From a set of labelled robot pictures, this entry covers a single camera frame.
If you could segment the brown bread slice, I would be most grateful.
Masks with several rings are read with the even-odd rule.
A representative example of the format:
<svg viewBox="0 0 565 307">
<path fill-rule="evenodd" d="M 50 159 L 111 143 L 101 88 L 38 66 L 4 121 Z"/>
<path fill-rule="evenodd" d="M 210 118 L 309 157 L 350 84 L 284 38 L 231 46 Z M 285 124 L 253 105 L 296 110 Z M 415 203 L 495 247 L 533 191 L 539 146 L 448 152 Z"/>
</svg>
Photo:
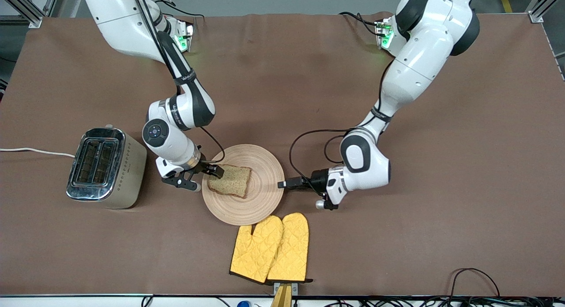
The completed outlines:
<svg viewBox="0 0 565 307">
<path fill-rule="evenodd" d="M 211 175 L 207 182 L 208 188 L 220 195 L 246 198 L 252 168 L 228 164 L 220 167 L 224 170 L 222 178 Z"/>
</svg>

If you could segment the round wooden plate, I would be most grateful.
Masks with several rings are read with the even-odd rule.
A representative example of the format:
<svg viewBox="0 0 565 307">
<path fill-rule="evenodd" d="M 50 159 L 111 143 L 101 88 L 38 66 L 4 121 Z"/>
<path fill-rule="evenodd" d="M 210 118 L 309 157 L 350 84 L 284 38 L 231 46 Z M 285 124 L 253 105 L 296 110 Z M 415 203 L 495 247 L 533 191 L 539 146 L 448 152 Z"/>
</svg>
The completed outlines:
<svg viewBox="0 0 565 307">
<path fill-rule="evenodd" d="M 220 165 L 250 168 L 246 197 L 221 195 L 208 186 L 210 175 L 202 179 L 202 195 L 208 210 L 222 222 L 233 226 L 253 225 L 271 215 L 278 207 L 283 190 L 277 184 L 284 171 L 277 158 L 265 148 L 253 144 L 238 144 L 224 150 Z"/>
</svg>

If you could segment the silver beige two-slot toaster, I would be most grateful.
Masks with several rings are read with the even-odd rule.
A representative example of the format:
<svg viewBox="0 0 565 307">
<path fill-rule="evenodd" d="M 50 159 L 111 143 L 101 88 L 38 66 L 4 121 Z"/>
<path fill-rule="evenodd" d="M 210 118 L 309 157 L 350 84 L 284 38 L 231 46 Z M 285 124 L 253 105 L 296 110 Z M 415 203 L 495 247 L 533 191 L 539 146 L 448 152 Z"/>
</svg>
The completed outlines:
<svg viewBox="0 0 565 307">
<path fill-rule="evenodd" d="M 106 209 L 128 209 L 139 196 L 147 149 L 112 126 L 83 134 L 65 189 L 75 201 Z"/>
</svg>

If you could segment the yellow quilted oven mitt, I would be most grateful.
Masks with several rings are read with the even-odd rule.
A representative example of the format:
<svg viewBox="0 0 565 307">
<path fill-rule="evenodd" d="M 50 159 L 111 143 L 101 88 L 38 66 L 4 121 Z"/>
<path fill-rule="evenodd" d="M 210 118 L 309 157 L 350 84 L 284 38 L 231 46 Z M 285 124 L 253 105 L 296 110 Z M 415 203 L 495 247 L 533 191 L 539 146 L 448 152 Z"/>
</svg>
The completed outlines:
<svg viewBox="0 0 565 307">
<path fill-rule="evenodd" d="M 230 263 L 230 275 L 263 284 L 283 236 L 283 222 L 274 215 L 256 225 L 240 226 Z"/>
<path fill-rule="evenodd" d="M 282 219 L 284 231 L 274 263 L 267 275 L 271 283 L 311 283 L 306 277 L 309 224 L 301 213 L 292 213 Z"/>
</svg>

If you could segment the brown table cover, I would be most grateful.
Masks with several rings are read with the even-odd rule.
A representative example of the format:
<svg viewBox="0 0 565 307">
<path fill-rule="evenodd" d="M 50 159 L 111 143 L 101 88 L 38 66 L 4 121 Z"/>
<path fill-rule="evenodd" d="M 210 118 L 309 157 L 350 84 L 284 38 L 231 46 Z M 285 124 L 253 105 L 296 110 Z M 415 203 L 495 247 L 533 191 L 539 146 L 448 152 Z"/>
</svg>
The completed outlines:
<svg viewBox="0 0 565 307">
<path fill-rule="evenodd" d="M 479 20 L 470 49 L 382 134 L 387 186 L 334 211 L 312 191 L 284 194 L 275 214 L 309 221 L 303 295 L 447 295 L 454 271 L 474 267 L 505 296 L 565 296 L 565 82 L 541 24 Z M 293 140 L 361 122 L 391 60 L 338 15 L 208 16 L 191 49 L 216 106 L 208 130 L 224 148 L 266 148 L 287 176 Z M 149 104 L 175 91 L 162 63 L 113 50 L 92 19 L 48 18 L 0 102 L 0 147 L 74 154 L 107 124 L 141 141 Z M 162 183 L 153 154 L 127 210 L 71 200 L 71 167 L 0 153 L 0 295 L 268 291 L 229 275 L 237 227 Z"/>
</svg>

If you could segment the wooden clamp with metal bracket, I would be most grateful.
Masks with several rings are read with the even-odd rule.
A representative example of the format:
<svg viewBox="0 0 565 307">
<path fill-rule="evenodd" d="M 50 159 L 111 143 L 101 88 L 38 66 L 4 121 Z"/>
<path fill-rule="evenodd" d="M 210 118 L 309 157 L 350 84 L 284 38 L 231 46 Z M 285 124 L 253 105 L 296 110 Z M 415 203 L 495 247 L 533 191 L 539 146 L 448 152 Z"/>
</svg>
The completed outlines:
<svg viewBox="0 0 565 307">
<path fill-rule="evenodd" d="M 298 307 L 298 283 L 296 282 L 275 282 L 274 299 L 271 307 Z"/>
</svg>

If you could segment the metal base connector bracket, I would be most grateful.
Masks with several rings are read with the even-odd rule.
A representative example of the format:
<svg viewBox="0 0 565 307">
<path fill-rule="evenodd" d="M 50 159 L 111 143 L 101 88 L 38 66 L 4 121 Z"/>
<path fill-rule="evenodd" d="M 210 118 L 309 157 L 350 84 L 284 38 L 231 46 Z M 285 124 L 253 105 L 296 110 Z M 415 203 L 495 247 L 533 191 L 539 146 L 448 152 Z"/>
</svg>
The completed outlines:
<svg viewBox="0 0 565 307">
<path fill-rule="evenodd" d="M 176 20 L 172 36 L 180 52 L 189 52 L 193 34 L 194 26 L 192 23 Z"/>
<path fill-rule="evenodd" d="M 380 19 L 374 22 L 377 44 L 380 49 L 389 49 L 394 38 L 393 18 Z"/>
</svg>

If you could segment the aluminium frame profile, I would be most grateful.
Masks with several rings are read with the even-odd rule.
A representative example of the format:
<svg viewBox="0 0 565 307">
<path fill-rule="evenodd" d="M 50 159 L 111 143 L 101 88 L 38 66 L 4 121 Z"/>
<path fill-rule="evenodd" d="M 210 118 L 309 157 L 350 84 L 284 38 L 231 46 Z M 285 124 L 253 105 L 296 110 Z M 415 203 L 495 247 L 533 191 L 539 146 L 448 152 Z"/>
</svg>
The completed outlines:
<svg viewBox="0 0 565 307">
<path fill-rule="evenodd" d="M 543 16 L 557 4 L 559 0 L 531 0 L 527 9 L 531 23 L 543 23 Z"/>
<path fill-rule="evenodd" d="M 53 15 L 56 0 L 0 0 L 0 25 L 40 28 L 42 18 Z"/>
</svg>

